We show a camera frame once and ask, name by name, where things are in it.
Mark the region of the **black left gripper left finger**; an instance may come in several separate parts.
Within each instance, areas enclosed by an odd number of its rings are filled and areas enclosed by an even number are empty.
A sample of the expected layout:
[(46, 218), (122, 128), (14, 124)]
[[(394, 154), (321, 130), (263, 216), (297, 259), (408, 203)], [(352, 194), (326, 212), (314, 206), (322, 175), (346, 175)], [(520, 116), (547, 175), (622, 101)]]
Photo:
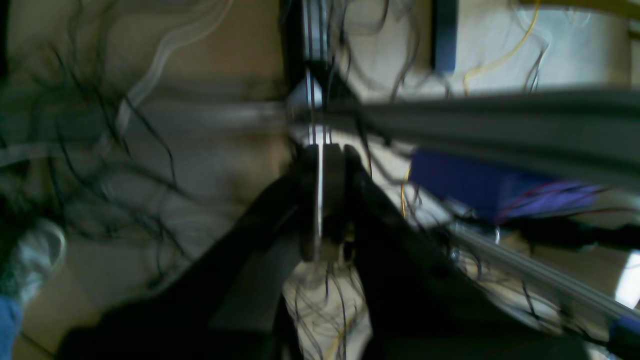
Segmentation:
[(318, 146), (298, 152), (225, 235), (157, 294), (67, 332), (58, 360), (301, 360), (283, 289), (313, 259)]

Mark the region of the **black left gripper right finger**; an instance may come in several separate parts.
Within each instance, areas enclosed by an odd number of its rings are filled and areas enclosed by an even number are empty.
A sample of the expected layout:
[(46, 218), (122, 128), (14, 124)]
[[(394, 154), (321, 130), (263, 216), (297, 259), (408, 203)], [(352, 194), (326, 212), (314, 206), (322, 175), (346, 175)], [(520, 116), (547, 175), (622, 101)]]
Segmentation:
[(372, 335), (364, 360), (587, 360), (576, 336), (526, 325), (494, 304), (370, 178), (349, 145), (323, 146), (325, 187), (340, 203)]

